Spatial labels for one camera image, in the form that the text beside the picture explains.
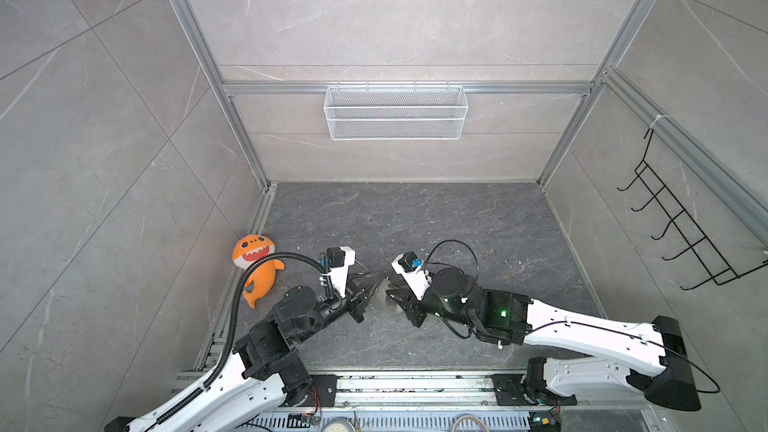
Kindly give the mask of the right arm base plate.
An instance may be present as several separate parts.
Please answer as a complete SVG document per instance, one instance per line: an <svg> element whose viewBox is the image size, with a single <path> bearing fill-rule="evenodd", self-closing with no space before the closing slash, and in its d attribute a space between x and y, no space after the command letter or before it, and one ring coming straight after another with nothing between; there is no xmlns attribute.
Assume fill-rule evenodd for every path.
<svg viewBox="0 0 768 432"><path fill-rule="evenodd" d="M550 391L543 378L521 374L493 374L490 378L500 406L557 407L577 404L575 395L563 396Z"/></svg>

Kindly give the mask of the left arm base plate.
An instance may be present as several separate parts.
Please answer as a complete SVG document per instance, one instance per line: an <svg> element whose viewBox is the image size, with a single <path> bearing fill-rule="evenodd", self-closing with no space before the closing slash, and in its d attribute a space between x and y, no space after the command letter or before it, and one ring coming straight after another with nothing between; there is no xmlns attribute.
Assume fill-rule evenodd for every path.
<svg viewBox="0 0 768 432"><path fill-rule="evenodd" d="M310 387L307 392L299 396L301 399L297 403L298 407L315 407L315 402L319 401L320 408L334 407L339 376L333 374L314 374L311 375Z"/></svg>

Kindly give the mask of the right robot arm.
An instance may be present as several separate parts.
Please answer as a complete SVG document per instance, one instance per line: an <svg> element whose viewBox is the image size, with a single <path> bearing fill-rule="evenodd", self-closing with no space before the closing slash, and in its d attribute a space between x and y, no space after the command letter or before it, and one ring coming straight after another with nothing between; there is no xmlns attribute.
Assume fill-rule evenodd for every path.
<svg viewBox="0 0 768 432"><path fill-rule="evenodd" d="M393 262L387 295L416 327L429 316L464 338L504 348L542 346L579 353L577 359L534 357L521 381L525 401L556 405L588 391L640 394L667 409L700 410L698 391L677 320L621 322L575 313L526 295L484 289L461 269L435 273L419 259Z"/></svg>

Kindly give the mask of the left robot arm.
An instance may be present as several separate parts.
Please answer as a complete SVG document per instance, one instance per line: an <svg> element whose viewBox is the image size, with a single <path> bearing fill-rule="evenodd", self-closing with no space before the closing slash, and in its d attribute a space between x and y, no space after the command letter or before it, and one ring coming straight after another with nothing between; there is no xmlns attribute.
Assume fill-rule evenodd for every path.
<svg viewBox="0 0 768 432"><path fill-rule="evenodd" d="M312 377L297 346L339 318L356 322L386 280L354 274L344 298L322 299L309 286L289 289L264 319L237 341L227 338L214 369L141 417L118 417L107 431L228 431L262 412L301 403Z"/></svg>

